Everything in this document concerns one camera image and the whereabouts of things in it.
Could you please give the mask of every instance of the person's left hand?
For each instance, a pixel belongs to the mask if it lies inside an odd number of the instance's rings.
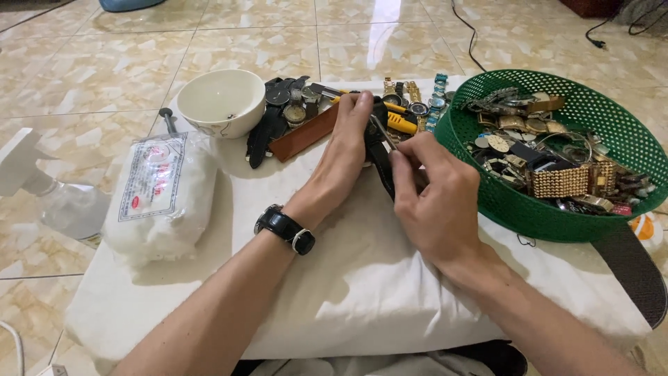
[[[315,228],[343,203],[362,170],[366,156],[364,130],[373,108],[373,94],[344,94],[329,143],[320,163],[283,212],[305,228]]]

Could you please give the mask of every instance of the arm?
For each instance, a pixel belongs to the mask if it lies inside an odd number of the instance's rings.
[[[592,328],[541,295],[478,238],[475,168],[419,134],[391,162],[395,212],[422,256],[469,294],[543,376],[644,375]],[[430,184],[419,195],[412,169]]]
[[[370,92],[341,97],[320,163],[283,208],[304,228],[315,229],[350,194],[364,162],[363,131],[372,105]],[[229,375],[295,255],[281,238],[261,231],[148,333],[112,376]]]

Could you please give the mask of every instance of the marble tile floor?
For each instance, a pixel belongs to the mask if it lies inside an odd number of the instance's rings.
[[[486,69],[524,68],[582,82],[638,117],[668,149],[668,36],[629,36],[580,19],[558,0],[456,0],[478,29],[474,55]],[[0,3],[0,29],[47,1]],[[319,81],[474,75],[471,31],[447,0],[166,0],[106,13],[75,0],[0,33],[0,144],[24,126],[58,160],[50,175],[110,192],[133,140],[199,74],[244,68],[264,79],[308,74]],[[661,208],[668,213],[668,205]],[[62,316],[94,251],[44,228],[24,193],[0,198],[0,319],[23,335],[26,369],[49,362],[94,375],[83,349],[61,336]],[[668,229],[668,215],[660,215]],[[654,255],[668,276],[668,246]],[[668,324],[629,354],[668,375]],[[13,375],[11,336],[0,331],[0,376]]]

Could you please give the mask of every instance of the plastic bag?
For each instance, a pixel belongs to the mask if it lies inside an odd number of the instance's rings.
[[[216,163],[199,132],[132,145],[104,224],[104,239],[131,268],[193,258],[211,214]]]

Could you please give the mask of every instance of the spray bottle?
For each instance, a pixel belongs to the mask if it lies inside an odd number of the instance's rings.
[[[38,169],[38,159],[52,159],[35,148],[40,138],[34,129],[23,128],[0,149],[0,196],[26,190],[37,197],[42,223],[97,248],[110,197],[93,185],[63,183]]]

